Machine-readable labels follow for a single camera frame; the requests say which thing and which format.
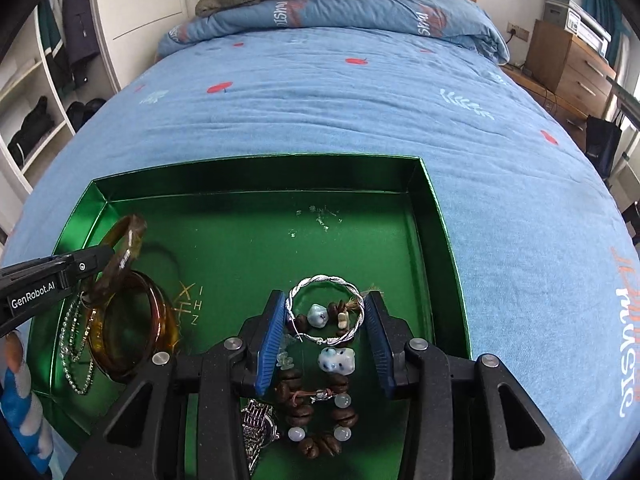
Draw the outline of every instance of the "white printer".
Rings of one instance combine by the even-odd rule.
[[[581,6],[571,0],[545,0],[544,22],[574,33],[602,57],[607,53],[611,36]]]

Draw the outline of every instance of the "wall socket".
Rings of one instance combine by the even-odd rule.
[[[514,25],[513,23],[507,24],[507,34],[511,35],[511,30],[516,30],[516,38],[524,41],[525,43],[529,43],[529,34],[530,32],[526,28],[519,27]]]

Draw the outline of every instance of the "silver bolt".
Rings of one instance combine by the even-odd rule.
[[[429,347],[429,343],[426,339],[422,339],[421,337],[414,337],[409,341],[409,346],[417,351],[426,350]]]
[[[167,352],[158,352],[151,358],[155,365],[165,365],[169,362],[170,355]]]
[[[227,350],[238,350],[242,346],[242,339],[239,337],[230,337],[225,339],[225,348]]]
[[[480,360],[484,366],[488,366],[489,368],[497,368],[500,364],[500,359],[493,354],[484,354]]]

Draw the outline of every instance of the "bed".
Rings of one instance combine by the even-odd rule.
[[[274,25],[276,9],[294,23]],[[101,176],[263,153],[420,156],[473,357],[500,356],[583,476],[608,477],[640,426],[638,256],[594,168],[502,75],[504,41],[475,4],[268,0],[169,31],[159,57],[52,163],[3,265],[50,254]]]

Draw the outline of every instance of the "green box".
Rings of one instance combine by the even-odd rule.
[[[287,292],[302,278],[330,274],[361,291],[379,289],[389,312],[407,320],[415,336],[469,357],[456,264],[420,158],[252,156],[102,178],[79,200],[56,253],[97,244],[130,213],[148,224],[134,268],[173,301],[182,352],[200,353],[237,334],[247,317],[261,313],[272,289]],[[307,287],[296,297],[296,308],[306,312],[313,302],[341,298],[347,295],[338,288]],[[73,393],[56,351],[61,312],[62,305],[33,320],[28,363],[46,417],[79,449],[123,386],[96,372],[86,396]],[[397,478],[407,406],[387,402],[378,388],[364,330],[355,348],[352,384],[358,387],[352,390],[360,421],[349,449],[312,468],[286,449],[284,438],[265,450],[254,479],[297,478],[284,470],[298,467],[306,468],[305,479],[356,470],[372,476],[350,478]],[[79,382],[89,359],[85,351],[72,367]],[[305,360],[312,361],[313,356]],[[189,432],[186,462],[193,472],[193,425]]]

